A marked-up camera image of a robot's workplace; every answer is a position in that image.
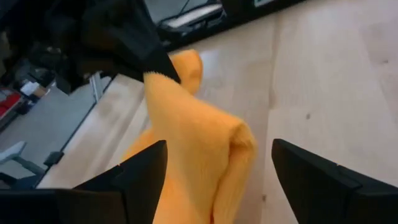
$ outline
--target towel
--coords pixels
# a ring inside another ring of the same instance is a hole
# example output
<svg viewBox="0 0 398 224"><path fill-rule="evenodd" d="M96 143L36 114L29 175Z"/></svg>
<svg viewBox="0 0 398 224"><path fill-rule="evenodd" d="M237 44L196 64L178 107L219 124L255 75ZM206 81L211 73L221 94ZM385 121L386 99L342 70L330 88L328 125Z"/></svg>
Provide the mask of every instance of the towel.
<svg viewBox="0 0 398 224"><path fill-rule="evenodd" d="M193 94L202 79L194 50L171 56L181 84L159 73L144 75L152 128L127 150L124 160L160 139L168 162L154 223L233 223L256 154L256 142L239 118Z"/></svg>

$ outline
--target wooden surface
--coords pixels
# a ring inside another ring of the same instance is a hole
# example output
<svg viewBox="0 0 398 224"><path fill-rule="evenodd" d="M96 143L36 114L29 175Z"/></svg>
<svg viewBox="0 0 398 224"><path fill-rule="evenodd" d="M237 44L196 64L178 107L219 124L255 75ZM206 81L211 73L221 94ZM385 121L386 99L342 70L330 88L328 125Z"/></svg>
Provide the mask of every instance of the wooden surface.
<svg viewBox="0 0 398 224"><path fill-rule="evenodd" d="M283 138L398 186L398 1L309 0L187 48L197 97L244 119L259 142L236 223L296 223L271 161ZM119 76L40 187L116 165L148 126L142 84Z"/></svg>

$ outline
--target yellow cloth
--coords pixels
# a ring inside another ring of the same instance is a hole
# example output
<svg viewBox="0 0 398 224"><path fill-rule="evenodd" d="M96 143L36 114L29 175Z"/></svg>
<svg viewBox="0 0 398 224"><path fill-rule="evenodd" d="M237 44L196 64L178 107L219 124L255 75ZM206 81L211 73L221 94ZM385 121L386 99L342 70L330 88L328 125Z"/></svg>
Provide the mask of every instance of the yellow cloth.
<svg viewBox="0 0 398 224"><path fill-rule="evenodd" d="M181 85L158 73L145 74L152 128L124 160L160 139L167 141L167 171L154 223L232 223L256 153L255 140L239 118L193 97L202 77L194 50L171 59Z"/></svg>

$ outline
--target orange microfiber towel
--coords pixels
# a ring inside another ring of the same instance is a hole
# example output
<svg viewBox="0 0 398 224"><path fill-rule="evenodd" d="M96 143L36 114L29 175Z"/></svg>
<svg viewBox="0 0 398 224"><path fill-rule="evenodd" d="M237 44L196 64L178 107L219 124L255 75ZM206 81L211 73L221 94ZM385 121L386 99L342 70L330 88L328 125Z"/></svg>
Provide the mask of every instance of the orange microfiber towel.
<svg viewBox="0 0 398 224"><path fill-rule="evenodd" d="M144 75L152 128L128 149L124 160L160 139L168 162L154 223L232 223L256 153L248 126L196 99L201 59L188 50L171 57L181 84Z"/></svg>

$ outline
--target gray floor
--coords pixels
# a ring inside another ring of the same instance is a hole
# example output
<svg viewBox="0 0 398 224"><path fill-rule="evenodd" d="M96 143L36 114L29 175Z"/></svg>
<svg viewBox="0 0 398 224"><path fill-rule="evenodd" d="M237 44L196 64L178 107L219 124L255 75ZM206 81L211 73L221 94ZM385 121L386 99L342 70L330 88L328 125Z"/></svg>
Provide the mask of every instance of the gray floor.
<svg viewBox="0 0 398 224"><path fill-rule="evenodd" d="M178 14L185 2L186 0L146 0L152 20L155 22ZM204 2L206 0L190 0L185 10ZM70 96L52 87L30 112L17 117L0 133L0 152L19 141L26 141L22 157L46 168L43 164L45 158L50 152L61 150L93 102L89 85ZM0 165L0 172L16 178L33 175L13 161Z"/></svg>

